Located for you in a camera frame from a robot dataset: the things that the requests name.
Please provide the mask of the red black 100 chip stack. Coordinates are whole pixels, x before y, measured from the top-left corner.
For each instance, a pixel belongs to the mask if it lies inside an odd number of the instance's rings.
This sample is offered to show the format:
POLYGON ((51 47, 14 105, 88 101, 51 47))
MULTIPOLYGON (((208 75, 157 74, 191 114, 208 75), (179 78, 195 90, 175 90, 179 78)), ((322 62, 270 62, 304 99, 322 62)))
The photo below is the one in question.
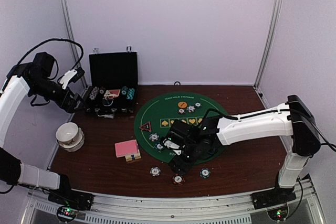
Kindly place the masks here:
POLYGON ((175 185, 182 185, 185 182, 185 179, 182 175, 175 174, 175 176, 172 178, 173 184, 175 185))

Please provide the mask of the blue green 50 chip stack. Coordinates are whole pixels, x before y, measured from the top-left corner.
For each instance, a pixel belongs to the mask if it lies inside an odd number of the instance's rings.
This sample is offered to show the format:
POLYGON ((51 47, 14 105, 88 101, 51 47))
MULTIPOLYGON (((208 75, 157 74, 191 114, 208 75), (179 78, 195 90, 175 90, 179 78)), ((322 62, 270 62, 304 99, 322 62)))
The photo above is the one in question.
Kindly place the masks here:
POLYGON ((202 168, 200 170, 200 177, 203 179, 209 178, 211 175, 211 171, 208 168, 202 168))

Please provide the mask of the blue white 10 chip stack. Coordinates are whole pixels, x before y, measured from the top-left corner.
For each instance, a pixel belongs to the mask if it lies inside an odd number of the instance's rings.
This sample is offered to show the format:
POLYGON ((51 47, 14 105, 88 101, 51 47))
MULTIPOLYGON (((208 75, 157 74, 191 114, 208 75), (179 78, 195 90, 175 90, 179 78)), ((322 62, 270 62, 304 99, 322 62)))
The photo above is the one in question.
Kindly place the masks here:
POLYGON ((159 167, 152 167, 150 169, 150 174, 153 176, 153 177, 156 177, 156 176, 159 176, 161 174, 161 170, 159 167))

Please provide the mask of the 10 chips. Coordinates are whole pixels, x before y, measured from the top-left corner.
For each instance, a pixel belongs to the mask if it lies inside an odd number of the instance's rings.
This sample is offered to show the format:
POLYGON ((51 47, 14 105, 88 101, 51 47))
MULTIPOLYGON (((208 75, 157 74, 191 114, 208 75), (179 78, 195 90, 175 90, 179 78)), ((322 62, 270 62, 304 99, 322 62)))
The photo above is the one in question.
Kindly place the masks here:
POLYGON ((186 108, 187 112, 188 113, 193 113, 195 111, 195 106, 193 105, 189 105, 187 108, 186 108))
POLYGON ((160 140, 160 135, 157 134, 157 133, 152 133, 149 136, 149 140, 152 141, 152 142, 159 141, 160 140))

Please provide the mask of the orange dealer button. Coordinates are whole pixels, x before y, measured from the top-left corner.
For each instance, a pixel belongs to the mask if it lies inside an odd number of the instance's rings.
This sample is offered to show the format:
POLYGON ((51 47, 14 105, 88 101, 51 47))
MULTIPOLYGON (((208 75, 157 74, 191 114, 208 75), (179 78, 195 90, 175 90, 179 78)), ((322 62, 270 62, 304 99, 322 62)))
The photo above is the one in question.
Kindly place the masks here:
POLYGON ((178 107, 180 108, 180 109, 185 109, 186 107, 187 107, 187 103, 186 102, 179 102, 178 103, 178 107))

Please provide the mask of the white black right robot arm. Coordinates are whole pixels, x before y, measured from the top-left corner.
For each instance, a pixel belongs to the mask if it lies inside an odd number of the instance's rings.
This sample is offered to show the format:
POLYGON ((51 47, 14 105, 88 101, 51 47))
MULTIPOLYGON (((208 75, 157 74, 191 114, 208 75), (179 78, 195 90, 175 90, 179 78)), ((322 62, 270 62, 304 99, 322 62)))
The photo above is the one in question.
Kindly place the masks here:
POLYGON ((292 194, 308 159, 322 145, 335 150, 335 145, 318 129, 313 114, 297 95, 288 96, 287 102, 276 107, 246 114, 224 115, 208 109, 197 125, 175 120, 160 143, 176 152, 169 162, 171 170, 185 175, 211 149, 270 136, 292 139, 292 148, 276 176, 275 187, 267 191, 271 202, 279 204, 292 194))

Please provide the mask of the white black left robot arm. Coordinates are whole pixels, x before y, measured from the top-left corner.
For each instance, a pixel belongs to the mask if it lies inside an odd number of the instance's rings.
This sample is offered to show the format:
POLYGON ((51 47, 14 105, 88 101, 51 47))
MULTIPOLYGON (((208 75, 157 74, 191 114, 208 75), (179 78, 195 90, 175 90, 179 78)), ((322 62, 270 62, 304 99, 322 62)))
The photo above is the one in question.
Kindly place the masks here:
POLYGON ((8 194, 17 185, 55 190, 54 194, 64 205, 71 205, 76 197, 75 192, 65 175, 59 175, 33 165, 23 163, 4 149, 6 135, 10 124, 25 97, 31 97, 31 106, 37 106, 38 96, 45 99, 43 105, 54 102, 60 109, 73 114, 84 104, 81 95, 74 93, 69 84, 77 82, 84 70, 75 64, 58 81, 51 76, 57 60, 46 52, 37 53, 31 62, 25 58, 42 45, 53 42, 49 38, 29 49, 11 68, 1 87, 1 181, 9 185, 9 189, 1 194, 8 194))

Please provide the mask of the white left wrist cover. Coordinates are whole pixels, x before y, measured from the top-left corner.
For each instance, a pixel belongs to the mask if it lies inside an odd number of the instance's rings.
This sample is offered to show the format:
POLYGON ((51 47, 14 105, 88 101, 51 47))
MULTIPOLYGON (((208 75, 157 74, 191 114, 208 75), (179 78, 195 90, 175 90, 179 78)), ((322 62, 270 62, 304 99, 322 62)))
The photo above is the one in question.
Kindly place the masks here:
POLYGON ((68 70, 58 81, 57 83, 61 85, 61 88, 63 90, 66 89, 68 84, 70 83, 70 80, 77 74, 77 70, 72 69, 68 70))

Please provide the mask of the black white chips in case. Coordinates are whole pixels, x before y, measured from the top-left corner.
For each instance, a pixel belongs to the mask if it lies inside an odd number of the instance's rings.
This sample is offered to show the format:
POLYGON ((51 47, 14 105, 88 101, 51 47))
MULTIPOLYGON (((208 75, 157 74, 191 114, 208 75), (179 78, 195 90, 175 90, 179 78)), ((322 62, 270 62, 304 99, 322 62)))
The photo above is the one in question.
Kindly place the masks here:
POLYGON ((93 101, 99 97, 104 96, 105 92, 106 92, 105 87, 93 87, 89 93, 89 99, 93 101))

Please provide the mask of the white ceramic bowl stack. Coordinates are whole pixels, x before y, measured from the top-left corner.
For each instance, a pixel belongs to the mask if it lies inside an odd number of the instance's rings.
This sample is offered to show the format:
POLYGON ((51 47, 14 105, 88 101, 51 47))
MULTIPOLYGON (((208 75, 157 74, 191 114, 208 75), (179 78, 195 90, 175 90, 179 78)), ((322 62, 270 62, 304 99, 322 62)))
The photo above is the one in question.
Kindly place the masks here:
POLYGON ((57 129, 56 140, 65 151, 76 152, 84 145, 85 135, 76 123, 68 122, 57 129))

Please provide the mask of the black poker chip case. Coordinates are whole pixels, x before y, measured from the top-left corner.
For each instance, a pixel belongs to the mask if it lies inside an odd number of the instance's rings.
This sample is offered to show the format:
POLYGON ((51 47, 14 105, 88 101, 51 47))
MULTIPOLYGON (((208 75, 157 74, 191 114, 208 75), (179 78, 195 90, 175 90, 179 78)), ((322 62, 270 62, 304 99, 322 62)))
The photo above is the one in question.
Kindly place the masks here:
POLYGON ((117 113, 133 113, 138 92, 138 54, 135 51, 89 55, 91 86, 85 92, 85 112, 99 117, 114 118, 117 113), (135 88, 133 100, 121 94, 121 88, 135 88), (120 89, 117 98, 99 97, 93 101, 89 93, 93 87, 120 89))

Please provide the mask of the red playing card in case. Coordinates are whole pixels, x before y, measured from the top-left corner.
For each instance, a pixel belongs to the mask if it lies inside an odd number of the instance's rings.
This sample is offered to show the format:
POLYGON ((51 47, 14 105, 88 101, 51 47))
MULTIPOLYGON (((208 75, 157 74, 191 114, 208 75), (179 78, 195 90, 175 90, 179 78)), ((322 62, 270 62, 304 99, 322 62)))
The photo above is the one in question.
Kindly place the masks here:
POLYGON ((106 90, 104 97, 117 98, 120 95, 120 89, 106 90))

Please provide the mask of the card deck holder box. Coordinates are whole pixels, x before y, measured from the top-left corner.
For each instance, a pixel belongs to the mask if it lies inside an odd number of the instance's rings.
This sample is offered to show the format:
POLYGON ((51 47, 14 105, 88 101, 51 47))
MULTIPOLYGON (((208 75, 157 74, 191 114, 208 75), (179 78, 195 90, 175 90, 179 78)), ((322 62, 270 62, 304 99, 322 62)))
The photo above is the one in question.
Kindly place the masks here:
POLYGON ((141 159, 141 158, 142 158, 142 156, 141 156, 140 151, 138 151, 138 152, 135 153, 135 154, 131 154, 131 155, 127 155, 127 156, 125 156, 125 160, 126 160, 126 162, 136 161, 136 160, 141 159))

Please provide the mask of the red black triangle marker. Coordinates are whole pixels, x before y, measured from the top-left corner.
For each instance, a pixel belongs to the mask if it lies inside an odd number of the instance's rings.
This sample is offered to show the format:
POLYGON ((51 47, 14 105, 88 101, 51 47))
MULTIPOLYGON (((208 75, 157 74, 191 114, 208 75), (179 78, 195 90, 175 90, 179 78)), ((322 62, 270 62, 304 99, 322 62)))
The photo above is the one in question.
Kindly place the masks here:
POLYGON ((151 122, 148 121, 142 125, 139 126, 139 129, 141 131, 146 131, 146 132, 152 132, 152 126, 151 126, 151 122))

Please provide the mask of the round green poker mat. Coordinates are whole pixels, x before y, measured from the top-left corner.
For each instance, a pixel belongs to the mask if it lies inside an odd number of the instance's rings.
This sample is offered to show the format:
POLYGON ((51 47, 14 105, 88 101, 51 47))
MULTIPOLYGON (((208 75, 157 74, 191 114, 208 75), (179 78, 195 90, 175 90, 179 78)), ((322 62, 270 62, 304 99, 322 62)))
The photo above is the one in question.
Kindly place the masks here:
POLYGON ((226 110, 215 100, 201 94, 191 92, 173 92, 158 96, 146 103, 137 113, 134 121, 134 134, 138 144, 149 155, 164 163, 168 163, 174 156, 173 151, 164 149, 158 151, 154 148, 156 142, 149 140, 152 133, 157 133, 161 137, 167 135, 172 123, 175 120, 181 120, 189 125, 198 125, 201 123, 207 109, 215 109, 223 114, 228 114, 226 110), (201 107, 195 106, 193 113, 188 113, 186 108, 185 113, 179 114, 179 102, 186 102, 187 106, 193 105, 196 102, 201 103, 201 107), (139 126, 150 121, 152 132, 141 131, 139 126))

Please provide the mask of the pink playing card deck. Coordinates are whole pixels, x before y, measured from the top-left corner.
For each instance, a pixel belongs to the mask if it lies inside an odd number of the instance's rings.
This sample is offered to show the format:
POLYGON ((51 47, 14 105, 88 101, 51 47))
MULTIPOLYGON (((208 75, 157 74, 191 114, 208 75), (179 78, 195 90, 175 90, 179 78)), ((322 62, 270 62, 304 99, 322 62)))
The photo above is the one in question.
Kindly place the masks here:
POLYGON ((136 140, 128 140, 114 144, 116 157, 125 157, 138 153, 138 144, 136 140))

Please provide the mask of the teal chips in case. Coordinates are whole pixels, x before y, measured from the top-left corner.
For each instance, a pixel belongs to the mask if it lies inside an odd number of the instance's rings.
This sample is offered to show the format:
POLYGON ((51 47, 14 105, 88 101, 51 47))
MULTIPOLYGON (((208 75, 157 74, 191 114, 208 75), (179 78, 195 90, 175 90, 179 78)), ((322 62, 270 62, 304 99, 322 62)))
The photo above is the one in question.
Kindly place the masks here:
POLYGON ((135 95, 135 88, 124 86, 121 88, 121 94, 125 96, 127 100, 133 100, 135 95))

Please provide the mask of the aluminium front rail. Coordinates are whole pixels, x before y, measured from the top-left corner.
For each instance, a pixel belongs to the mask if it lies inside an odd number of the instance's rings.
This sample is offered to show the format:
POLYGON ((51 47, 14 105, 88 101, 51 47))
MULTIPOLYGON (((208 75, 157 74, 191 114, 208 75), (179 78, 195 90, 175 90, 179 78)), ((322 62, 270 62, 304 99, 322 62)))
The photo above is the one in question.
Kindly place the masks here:
MULTIPOLYGON (((297 199, 287 203, 290 217, 273 221, 270 208, 256 209, 253 191, 247 193, 189 197, 144 198, 92 193, 91 210, 80 211, 70 223, 327 223, 310 178, 297 183, 297 199)), ((28 193, 28 202, 19 223, 62 223, 57 216, 58 204, 48 201, 40 190, 28 193)))

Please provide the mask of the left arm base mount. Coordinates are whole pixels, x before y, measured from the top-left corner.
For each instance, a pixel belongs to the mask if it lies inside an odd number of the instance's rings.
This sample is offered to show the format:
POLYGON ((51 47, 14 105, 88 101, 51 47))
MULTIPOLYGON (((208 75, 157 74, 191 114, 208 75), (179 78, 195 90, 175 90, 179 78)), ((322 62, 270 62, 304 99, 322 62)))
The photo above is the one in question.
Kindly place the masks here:
POLYGON ((90 210, 94 200, 93 194, 75 190, 61 192, 60 190, 48 189, 47 191, 49 192, 49 201, 77 210, 90 210))

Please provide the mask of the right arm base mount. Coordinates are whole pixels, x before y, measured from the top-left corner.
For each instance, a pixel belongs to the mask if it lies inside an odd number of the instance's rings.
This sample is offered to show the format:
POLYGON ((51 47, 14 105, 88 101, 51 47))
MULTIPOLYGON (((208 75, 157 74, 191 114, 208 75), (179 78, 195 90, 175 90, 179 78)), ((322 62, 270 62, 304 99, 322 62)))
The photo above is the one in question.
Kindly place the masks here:
POLYGON ((268 208, 295 200, 296 194, 293 191, 294 187, 282 188, 276 185, 273 189, 252 193, 254 209, 268 208))

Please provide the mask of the left aluminium frame post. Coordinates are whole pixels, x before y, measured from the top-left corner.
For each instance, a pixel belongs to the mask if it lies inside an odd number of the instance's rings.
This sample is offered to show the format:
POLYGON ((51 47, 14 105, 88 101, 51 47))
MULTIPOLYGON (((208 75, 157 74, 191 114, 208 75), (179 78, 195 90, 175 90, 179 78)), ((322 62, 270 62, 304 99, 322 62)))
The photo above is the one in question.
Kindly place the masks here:
MULTIPOLYGON (((72 25, 71 25, 71 21, 70 21, 69 8, 68 8, 67 0, 60 0, 60 4, 61 4, 61 10, 62 10, 62 14, 63 14, 64 23, 65 23, 67 38, 72 40, 72 41, 75 41, 74 34, 73 34, 73 29, 72 29, 72 25)), ((70 50, 71 50, 72 56, 74 58, 74 61, 76 63, 76 67, 80 67, 81 66, 80 62, 79 62, 80 54, 78 53, 77 48, 78 47, 74 44, 70 45, 70 50)))

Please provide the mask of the aluminium frame post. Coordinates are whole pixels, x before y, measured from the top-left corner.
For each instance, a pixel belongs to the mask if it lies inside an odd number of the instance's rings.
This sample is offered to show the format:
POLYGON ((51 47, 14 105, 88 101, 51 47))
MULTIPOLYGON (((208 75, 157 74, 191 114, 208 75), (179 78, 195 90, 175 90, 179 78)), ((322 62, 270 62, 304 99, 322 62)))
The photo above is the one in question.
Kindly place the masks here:
MULTIPOLYGON (((70 21, 69 8, 68 8, 67 0, 60 0, 60 4, 61 4, 61 10, 62 10, 62 14, 63 14, 64 23, 65 23, 67 38, 72 40, 72 41, 75 41, 74 34, 73 34, 73 29, 72 29, 72 25, 71 25, 71 21, 70 21)), ((76 67, 80 67, 81 66, 80 62, 79 62, 80 54, 78 53, 77 48, 78 47, 74 44, 70 45, 70 50, 71 50, 72 56, 74 58, 74 61, 76 63, 76 67)))
POLYGON ((272 14, 271 14, 271 20, 270 20, 270 24, 269 24, 267 37, 266 37, 266 42, 265 42, 265 46, 264 46, 264 49, 263 49, 259 69, 258 69, 258 72, 257 72, 257 77, 256 77, 255 83, 254 83, 254 88, 256 90, 260 89, 262 78, 263 78, 263 75, 264 75, 265 70, 266 70, 266 65, 267 65, 267 62, 268 62, 268 59, 269 59, 269 56, 270 56, 271 48, 272 48, 274 38, 275 38, 275 34, 276 34, 276 28, 277 28, 278 20, 279 20, 280 13, 281 13, 282 3, 283 3, 283 0, 274 0, 274 4, 273 4, 273 8, 272 8, 272 14))

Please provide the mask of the right aluminium frame post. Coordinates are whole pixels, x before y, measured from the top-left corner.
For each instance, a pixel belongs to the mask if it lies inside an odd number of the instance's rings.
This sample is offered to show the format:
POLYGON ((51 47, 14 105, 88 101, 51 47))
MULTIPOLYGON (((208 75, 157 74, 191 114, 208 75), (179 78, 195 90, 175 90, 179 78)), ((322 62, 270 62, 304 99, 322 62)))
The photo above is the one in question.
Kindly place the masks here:
POLYGON ((257 72, 257 77, 256 77, 255 83, 254 83, 254 88, 256 90, 260 89, 262 78, 263 78, 263 75, 264 75, 265 70, 266 70, 266 65, 267 65, 267 62, 268 62, 268 59, 269 59, 269 56, 270 56, 271 48, 272 48, 274 38, 275 38, 275 34, 276 34, 276 28, 277 28, 278 20, 279 20, 280 13, 281 13, 282 3, 283 3, 283 0, 274 0, 274 4, 273 4, 273 8, 272 8, 272 14, 271 14, 271 20, 270 20, 270 24, 269 24, 267 37, 266 37, 266 42, 265 42, 265 46, 264 46, 264 49, 263 49, 259 69, 258 69, 258 72, 257 72))

